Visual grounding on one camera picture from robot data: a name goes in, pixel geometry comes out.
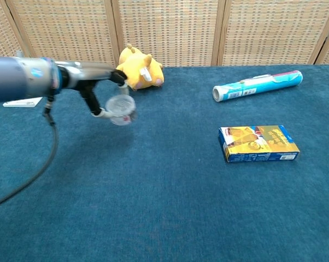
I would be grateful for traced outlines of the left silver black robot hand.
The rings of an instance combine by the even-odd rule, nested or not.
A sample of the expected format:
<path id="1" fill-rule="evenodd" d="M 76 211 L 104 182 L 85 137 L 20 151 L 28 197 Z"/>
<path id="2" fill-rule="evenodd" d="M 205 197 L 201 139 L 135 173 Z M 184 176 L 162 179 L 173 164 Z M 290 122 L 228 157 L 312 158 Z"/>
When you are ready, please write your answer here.
<path id="1" fill-rule="evenodd" d="M 56 61 L 55 64 L 61 73 L 62 88 L 78 91 L 92 116 L 103 119 L 122 116 L 100 107 L 93 92 L 95 86 L 102 80 L 110 80 L 122 89 L 127 88 L 128 77 L 122 70 L 102 62 Z"/>

